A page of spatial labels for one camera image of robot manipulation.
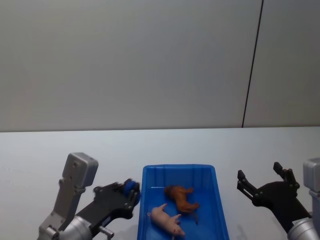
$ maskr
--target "blue plastic tray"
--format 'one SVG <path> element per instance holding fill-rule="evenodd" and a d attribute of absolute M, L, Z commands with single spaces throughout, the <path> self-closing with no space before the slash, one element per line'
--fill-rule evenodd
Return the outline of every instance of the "blue plastic tray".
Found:
<path fill-rule="evenodd" d="M 200 204 L 196 210 L 198 225 L 192 215 L 180 217 L 185 240 L 229 240 L 215 168 L 200 164 L 148 165 L 143 168 L 137 240 L 171 240 L 172 236 L 152 224 L 147 215 L 152 208 L 164 203 L 168 203 L 166 213 L 170 216 L 178 214 L 175 203 L 164 194 L 164 187 L 168 185 L 193 187 L 194 193 L 188 195 L 188 201 Z"/>

